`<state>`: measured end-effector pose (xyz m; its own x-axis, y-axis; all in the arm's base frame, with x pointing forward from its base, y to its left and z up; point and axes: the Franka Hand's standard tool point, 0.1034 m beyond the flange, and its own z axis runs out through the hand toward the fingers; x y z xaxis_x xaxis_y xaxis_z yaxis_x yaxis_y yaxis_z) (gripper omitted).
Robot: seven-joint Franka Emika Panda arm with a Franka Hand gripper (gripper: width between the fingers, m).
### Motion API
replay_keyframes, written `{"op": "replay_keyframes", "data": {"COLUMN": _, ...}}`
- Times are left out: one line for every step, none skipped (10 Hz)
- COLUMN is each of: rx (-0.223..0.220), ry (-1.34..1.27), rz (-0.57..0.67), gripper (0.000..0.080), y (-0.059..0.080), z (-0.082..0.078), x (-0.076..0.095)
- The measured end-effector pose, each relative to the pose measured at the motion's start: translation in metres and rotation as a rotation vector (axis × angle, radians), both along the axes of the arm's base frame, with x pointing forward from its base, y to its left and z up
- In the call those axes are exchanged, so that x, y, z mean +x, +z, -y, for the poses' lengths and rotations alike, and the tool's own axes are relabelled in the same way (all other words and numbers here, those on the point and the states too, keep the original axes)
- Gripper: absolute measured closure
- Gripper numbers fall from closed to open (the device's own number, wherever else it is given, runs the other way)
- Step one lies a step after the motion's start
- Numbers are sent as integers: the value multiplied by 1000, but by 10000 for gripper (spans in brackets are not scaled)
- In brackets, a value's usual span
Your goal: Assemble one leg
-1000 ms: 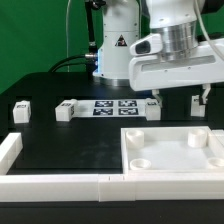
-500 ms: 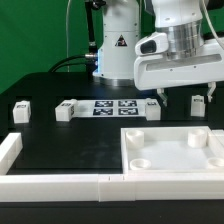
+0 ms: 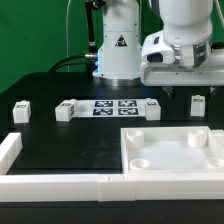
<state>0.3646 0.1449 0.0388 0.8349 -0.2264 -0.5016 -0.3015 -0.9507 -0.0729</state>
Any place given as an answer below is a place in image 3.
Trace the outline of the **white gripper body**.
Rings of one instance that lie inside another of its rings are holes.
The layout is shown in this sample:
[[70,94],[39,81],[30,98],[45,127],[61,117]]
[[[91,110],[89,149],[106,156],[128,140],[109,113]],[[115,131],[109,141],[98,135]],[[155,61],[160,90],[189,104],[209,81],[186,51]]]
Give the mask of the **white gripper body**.
[[162,32],[149,35],[143,44],[140,67],[141,82],[146,86],[222,86],[224,85],[224,48],[213,49],[207,56],[207,44],[188,47],[190,55],[196,49],[204,62],[195,65],[179,64],[180,47],[168,46]]

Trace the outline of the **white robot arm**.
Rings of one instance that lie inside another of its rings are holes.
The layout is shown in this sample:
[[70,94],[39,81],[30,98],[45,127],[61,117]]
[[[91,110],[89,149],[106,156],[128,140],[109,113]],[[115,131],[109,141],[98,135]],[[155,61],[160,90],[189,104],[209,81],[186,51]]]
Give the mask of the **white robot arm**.
[[107,85],[222,86],[224,49],[212,44],[220,0],[147,0],[163,28],[139,42],[137,0],[85,0],[103,14],[103,44],[93,79]]

